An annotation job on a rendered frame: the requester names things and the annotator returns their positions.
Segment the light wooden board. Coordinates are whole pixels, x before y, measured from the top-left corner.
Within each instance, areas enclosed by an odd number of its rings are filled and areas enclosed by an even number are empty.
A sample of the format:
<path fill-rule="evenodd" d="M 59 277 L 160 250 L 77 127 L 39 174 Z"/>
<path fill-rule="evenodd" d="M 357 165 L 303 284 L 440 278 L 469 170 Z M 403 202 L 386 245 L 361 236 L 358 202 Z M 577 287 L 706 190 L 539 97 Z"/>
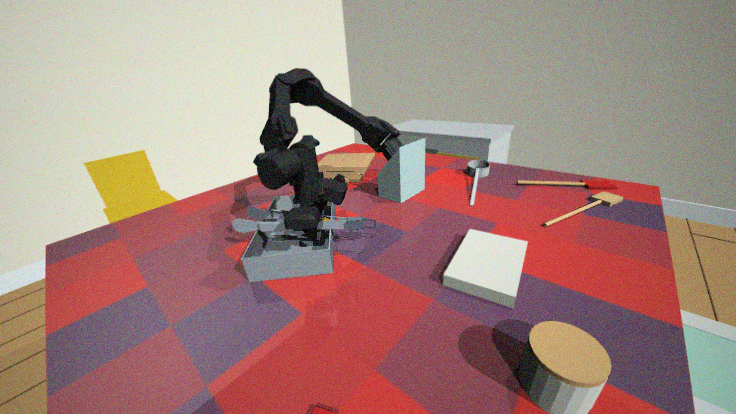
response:
<path fill-rule="evenodd" d="M 361 182 L 374 157 L 375 153 L 327 154 L 318 162 L 318 170 L 324 178 L 334 179 L 341 174 L 345 182 Z"/>

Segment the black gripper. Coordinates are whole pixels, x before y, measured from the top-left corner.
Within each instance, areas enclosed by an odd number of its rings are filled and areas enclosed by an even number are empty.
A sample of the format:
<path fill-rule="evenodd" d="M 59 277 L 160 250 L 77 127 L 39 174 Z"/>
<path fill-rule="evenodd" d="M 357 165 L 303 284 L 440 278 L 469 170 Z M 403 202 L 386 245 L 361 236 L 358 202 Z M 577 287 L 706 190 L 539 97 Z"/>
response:
<path fill-rule="evenodd" d="M 312 242 L 317 241 L 317 232 L 321 230 L 317 230 L 317 225 L 322 219 L 322 209 L 328 202 L 320 197 L 319 201 L 312 201 L 313 182 L 317 176 L 320 179 L 320 173 L 318 170 L 310 175 L 298 176 L 289 182 L 295 193 L 293 204 L 300 204 L 300 206 L 291 208 L 283 220 L 285 229 L 301 229 Z M 318 179 L 316 179 L 317 184 Z"/>

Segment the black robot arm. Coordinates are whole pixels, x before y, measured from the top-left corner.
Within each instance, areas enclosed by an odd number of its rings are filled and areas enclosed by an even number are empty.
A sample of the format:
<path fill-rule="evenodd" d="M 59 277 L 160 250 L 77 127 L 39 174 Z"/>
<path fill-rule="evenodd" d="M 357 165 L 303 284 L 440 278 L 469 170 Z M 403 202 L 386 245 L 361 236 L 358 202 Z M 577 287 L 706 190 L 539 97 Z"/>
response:
<path fill-rule="evenodd" d="M 328 114 L 358 130 L 363 142 L 377 153 L 382 152 L 389 161 L 395 152 L 404 146 L 397 138 L 398 129 L 376 116 L 365 116 L 326 92 L 318 77 L 307 69 L 295 68 L 275 76 L 269 88 L 269 114 L 260 136 L 265 152 L 258 153 L 253 160 L 257 166 L 261 183 L 276 190 L 296 179 L 318 171 L 315 146 L 320 142 L 312 135 L 303 135 L 301 140 L 289 146 L 298 127 L 291 116 L 291 103 L 306 107 L 318 107 Z M 380 145 L 380 143 L 391 135 Z M 289 146 L 289 148 L 287 148 Z M 318 184 L 315 178 L 312 201 L 323 200 L 341 205 L 348 189 L 344 175 L 334 179 L 324 178 L 320 173 Z"/>

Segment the white cylinder with tan lid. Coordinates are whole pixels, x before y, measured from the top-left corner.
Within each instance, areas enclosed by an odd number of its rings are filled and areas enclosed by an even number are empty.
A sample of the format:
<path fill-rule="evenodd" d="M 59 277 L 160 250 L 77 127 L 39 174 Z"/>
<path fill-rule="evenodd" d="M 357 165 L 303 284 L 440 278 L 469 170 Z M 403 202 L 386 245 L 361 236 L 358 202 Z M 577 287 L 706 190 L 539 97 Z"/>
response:
<path fill-rule="evenodd" d="M 605 348 L 587 332 L 544 321 L 527 338 L 520 382 L 549 414 L 588 414 L 611 373 L 610 361 Z"/>

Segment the grey saucepan with long handle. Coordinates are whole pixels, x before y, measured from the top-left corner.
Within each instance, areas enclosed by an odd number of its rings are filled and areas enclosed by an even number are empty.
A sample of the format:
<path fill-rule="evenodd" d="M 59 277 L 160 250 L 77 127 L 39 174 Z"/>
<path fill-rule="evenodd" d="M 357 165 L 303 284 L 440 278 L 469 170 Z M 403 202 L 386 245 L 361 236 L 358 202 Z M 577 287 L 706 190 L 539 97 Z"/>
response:
<path fill-rule="evenodd" d="M 471 160 L 467 164 L 467 174 L 469 176 L 475 177 L 474 183 L 473 183 L 473 189 L 471 194 L 471 200 L 470 205 L 473 206 L 474 204 L 474 198 L 475 198 L 475 192 L 476 192 L 476 186 L 477 186 L 477 180 L 478 177 L 485 177 L 489 174 L 489 168 L 490 163 L 485 160 Z"/>

